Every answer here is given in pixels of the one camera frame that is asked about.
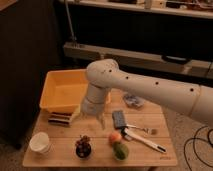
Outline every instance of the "apple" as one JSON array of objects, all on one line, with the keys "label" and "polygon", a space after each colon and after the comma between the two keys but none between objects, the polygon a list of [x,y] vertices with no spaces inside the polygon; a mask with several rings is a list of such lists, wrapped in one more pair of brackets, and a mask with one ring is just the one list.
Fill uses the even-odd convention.
[{"label": "apple", "polygon": [[121,142],[122,136],[120,134],[120,132],[118,131],[113,131],[110,135],[109,135],[109,143],[111,145],[113,145],[115,142]]}]

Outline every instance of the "wooden table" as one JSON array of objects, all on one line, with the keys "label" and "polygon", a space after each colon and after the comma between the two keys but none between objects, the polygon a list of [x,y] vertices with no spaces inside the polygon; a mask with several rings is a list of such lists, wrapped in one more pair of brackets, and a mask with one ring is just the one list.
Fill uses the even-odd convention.
[{"label": "wooden table", "polygon": [[[144,167],[175,166],[177,158],[169,136],[161,107],[145,102],[139,110],[127,108],[122,100],[123,92],[113,89],[111,102],[105,107],[106,129],[93,117],[76,120],[67,127],[48,124],[48,113],[41,110],[33,134],[44,131],[48,133],[52,143],[48,154],[38,155],[27,149],[23,166],[26,167]],[[114,130],[112,111],[123,110],[128,124],[157,129],[156,135],[148,135],[143,131],[138,134],[164,146],[166,154],[161,154],[136,141],[125,141],[129,148],[129,156],[125,161],[118,161],[113,156],[112,147],[108,143],[108,135]],[[80,159],[75,154],[75,142],[80,135],[91,137],[92,153],[87,159]]]}]

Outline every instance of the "white bowl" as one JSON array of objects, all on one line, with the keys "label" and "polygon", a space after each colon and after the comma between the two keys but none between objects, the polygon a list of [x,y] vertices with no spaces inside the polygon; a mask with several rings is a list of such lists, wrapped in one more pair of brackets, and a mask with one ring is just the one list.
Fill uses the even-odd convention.
[{"label": "white bowl", "polygon": [[36,153],[45,154],[50,149],[50,139],[47,133],[39,132],[30,140],[30,149]]}]

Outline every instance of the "floor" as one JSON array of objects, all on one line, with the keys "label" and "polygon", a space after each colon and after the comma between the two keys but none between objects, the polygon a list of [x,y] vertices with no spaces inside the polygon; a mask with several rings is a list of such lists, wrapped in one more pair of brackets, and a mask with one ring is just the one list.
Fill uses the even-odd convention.
[{"label": "floor", "polygon": [[[185,116],[182,116],[180,114],[177,114],[173,111],[170,111],[168,109],[163,109],[165,113],[165,118],[167,121],[167,125],[170,131],[170,135],[176,150],[177,158],[178,158],[178,166],[176,167],[160,167],[157,168],[157,171],[187,171],[189,170],[185,159],[184,159],[184,143],[188,138],[191,138],[194,136],[194,133],[196,130],[203,125],[191,120],[190,118],[187,118]],[[68,169],[68,168],[24,168],[22,167],[22,159],[24,156],[24,152],[26,150],[26,147],[28,145],[30,135],[32,132],[32,128],[28,131],[26,139],[23,142],[23,147],[21,150],[14,150],[9,145],[5,145],[3,143],[0,144],[0,171],[49,171],[49,170],[59,170],[59,171],[65,171],[65,170],[76,170],[76,171],[89,171],[89,170],[95,170],[95,171],[145,171],[148,168],[131,168],[131,169],[109,169],[109,168],[103,168],[103,169],[95,169],[95,168],[86,168],[86,169]],[[206,138],[206,134],[209,128],[203,129],[203,131],[200,132],[198,137]],[[210,165],[213,165],[213,149],[203,143],[203,142],[197,142],[196,143],[197,152],[203,160],[205,160]],[[192,167],[193,171],[213,171],[212,168],[207,167],[206,165],[202,164],[193,153],[192,150],[192,143],[189,143],[186,148],[186,154],[188,161]]]}]

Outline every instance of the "yellow plastic bin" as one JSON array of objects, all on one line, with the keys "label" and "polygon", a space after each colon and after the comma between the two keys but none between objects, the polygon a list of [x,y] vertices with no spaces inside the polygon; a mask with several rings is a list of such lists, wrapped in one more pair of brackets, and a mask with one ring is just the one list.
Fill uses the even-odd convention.
[{"label": "yellow plastic bin", "polygon": [[50,71],[47,73],[40,108],[53,113],[72,113],[87,90],[85,69]]}]

